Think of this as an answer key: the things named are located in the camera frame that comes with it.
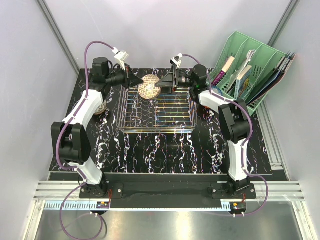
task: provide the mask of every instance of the marble pattern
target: marble pattern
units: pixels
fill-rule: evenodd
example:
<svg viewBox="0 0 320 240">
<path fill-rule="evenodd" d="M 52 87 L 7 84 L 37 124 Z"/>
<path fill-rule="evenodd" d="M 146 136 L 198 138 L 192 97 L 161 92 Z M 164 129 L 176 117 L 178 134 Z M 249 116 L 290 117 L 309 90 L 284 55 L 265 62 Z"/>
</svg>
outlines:
<svg viewBox="0 0 320 240">
<path fill-rule="evenodd" d="M 140 78 L 157 74 L 159 78 L 168 69 L 134 69 Z M 80 71 L 68 113 L 85 89 L 84 70 Z M 107 97 L 106 111 L 94 115 L 87 127 L 91 144 L 91 158 L 105 173 L 150 174 L 225 174 L 229 169 L 229 148 L 223 139 L 219 115 L 198 106 L 197 126 L 191 133 L 123 134 L 116 124 L 120 86 L 113 87 Z M 260 129 L 258 117 L 252 117 L 253 136 L 248 144 L 248 171 L 252 174 L 271 174 L 271 166 Z M 50 171 L 63 172 L 53 158 Z"/>
</svg>

